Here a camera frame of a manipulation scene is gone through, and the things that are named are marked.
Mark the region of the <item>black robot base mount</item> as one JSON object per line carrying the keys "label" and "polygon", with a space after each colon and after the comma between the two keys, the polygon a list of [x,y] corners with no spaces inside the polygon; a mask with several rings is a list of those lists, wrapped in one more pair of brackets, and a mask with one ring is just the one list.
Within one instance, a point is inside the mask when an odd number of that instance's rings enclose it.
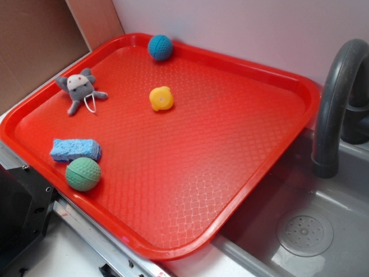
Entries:
{"label": "black robot base mount", "polygon": [[31,167],[1,167],[1,275],[45,237],[56,193]]}

